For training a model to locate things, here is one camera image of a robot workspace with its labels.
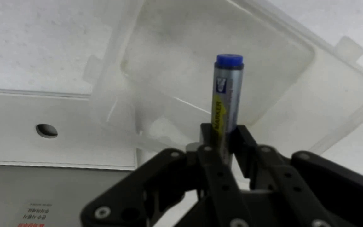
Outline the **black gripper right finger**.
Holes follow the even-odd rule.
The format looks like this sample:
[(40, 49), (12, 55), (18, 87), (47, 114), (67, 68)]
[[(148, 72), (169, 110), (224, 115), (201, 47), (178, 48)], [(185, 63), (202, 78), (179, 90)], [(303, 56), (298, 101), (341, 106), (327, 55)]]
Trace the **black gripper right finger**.
[(283, 157), (236, 128), (229, 140), (258, 227), (363, 227), (363, 176), (311, 152)]

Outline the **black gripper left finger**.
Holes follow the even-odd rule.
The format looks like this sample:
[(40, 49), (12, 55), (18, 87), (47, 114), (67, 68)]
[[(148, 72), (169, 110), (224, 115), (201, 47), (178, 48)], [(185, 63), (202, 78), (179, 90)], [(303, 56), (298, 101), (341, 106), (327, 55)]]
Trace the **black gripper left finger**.
[(249, 227), (242, 193), (216, 150), (216, 130), (203, 124), (201, 134), (197, 149), (166, 149), (93, 200), (80, 215), (82, 227), (154, 227), (192, 191), (198, 201), (176, 227)]

